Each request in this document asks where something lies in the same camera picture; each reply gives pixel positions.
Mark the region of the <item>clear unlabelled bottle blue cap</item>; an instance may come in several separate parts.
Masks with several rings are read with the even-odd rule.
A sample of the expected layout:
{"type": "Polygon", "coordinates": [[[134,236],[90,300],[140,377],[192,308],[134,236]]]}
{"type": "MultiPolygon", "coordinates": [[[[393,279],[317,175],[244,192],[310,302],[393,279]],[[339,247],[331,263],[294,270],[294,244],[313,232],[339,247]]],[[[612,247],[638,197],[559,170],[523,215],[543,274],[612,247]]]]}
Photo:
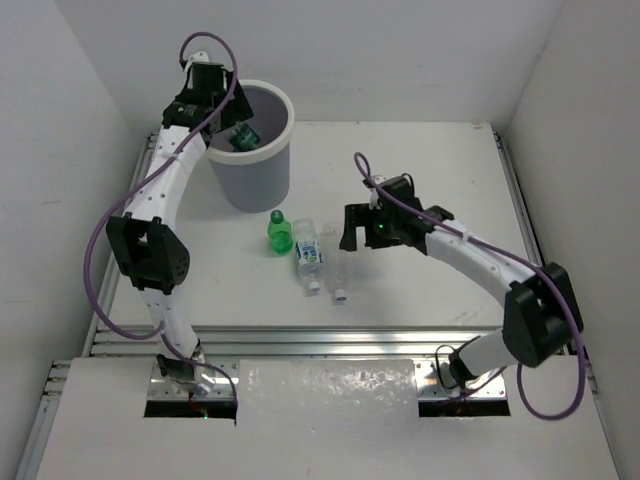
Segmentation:
{"type": "Polygon", "coordinates": [[[324,257],[324,280],[335,304],[344,304],[348,298],[350,264],[347,252],[339,247],[341,226],[327,222],[320,232],[320,247],[324,257]]]}

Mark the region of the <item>clear bottle dark green label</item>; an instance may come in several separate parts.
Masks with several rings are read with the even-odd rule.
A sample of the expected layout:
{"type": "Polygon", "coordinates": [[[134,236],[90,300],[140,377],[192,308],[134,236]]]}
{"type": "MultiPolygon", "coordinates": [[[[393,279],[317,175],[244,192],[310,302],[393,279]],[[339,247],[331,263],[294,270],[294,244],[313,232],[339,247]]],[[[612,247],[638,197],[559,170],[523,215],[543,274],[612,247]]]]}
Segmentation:
{"type": "Polygon", "coordinates": [[[249,152],[259,148],[261,137],[251,125],[245,121],[237,123],[231,129],[228,142],[233,147],[234,152],[249,152]]]}

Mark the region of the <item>clear bottle green white label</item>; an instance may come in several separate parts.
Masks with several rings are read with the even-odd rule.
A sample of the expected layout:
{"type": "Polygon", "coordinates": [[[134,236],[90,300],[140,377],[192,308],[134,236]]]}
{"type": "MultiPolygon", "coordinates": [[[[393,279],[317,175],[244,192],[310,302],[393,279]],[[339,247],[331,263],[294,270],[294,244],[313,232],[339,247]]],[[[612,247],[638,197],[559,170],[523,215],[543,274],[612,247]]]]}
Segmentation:
{"type": "Polygon", "coordinates": [[[315,295],[321,289],[324,266],[315,224],[310,218],[299,219],[292,230],[298,279],[309,295],[315,295]]]}

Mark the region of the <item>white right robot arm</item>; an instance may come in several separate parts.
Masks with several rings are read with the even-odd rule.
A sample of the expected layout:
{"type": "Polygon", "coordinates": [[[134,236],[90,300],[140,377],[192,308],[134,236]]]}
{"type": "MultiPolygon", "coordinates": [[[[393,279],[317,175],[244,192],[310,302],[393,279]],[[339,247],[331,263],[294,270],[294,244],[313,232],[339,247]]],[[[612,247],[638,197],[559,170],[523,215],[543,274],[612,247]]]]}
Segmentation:
{"type": "Polygon", "coordinates": [[[423,208],[412,181],[381,180],[367,203],[348,204],[340,249],[357,249],[357,230],[365,245],[383,249],[405,245],[453,267],[488,292],[503,309],[503,324],[454,349],[445,370],[454,386],[482,374],[522,364],[535,368],[569,343],[584,324],[566,270],[556,263],[536,273],[503,253],[480,246],[448,210],[423,208]]]}

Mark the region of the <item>green plastic bottle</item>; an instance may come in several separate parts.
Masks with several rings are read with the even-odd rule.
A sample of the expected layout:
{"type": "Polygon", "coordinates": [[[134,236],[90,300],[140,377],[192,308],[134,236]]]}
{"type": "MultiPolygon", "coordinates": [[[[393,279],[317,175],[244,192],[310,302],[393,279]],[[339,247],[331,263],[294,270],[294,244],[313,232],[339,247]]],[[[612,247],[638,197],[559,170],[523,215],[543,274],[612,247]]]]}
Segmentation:
{"type": "Polygon", "coordinates": [[[278,255],[285,255],[293,248],[291,223],[281,210],[273,210],[267,228],[270,248],[278,255]]]}

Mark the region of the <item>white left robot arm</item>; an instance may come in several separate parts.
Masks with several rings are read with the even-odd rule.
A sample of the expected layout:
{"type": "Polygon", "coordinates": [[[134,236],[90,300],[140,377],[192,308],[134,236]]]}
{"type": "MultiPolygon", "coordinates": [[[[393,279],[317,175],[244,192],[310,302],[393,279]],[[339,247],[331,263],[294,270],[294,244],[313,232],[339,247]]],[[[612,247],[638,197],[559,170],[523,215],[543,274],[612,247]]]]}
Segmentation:
{"type": "Polygon", "coordinates": [[[232,72],[222,65],[192,61],[182,90],[165,108],[146,184],[106,233],[121,273],[128,277],[160,332],[157,365],[177,392],[204,399],[212,393],[218,368],[205,367],[205,355],[188,319],[181,284],[190,253],[175,232],[177,211],[189,177],[214,134],[252,117],[232,72]]]}

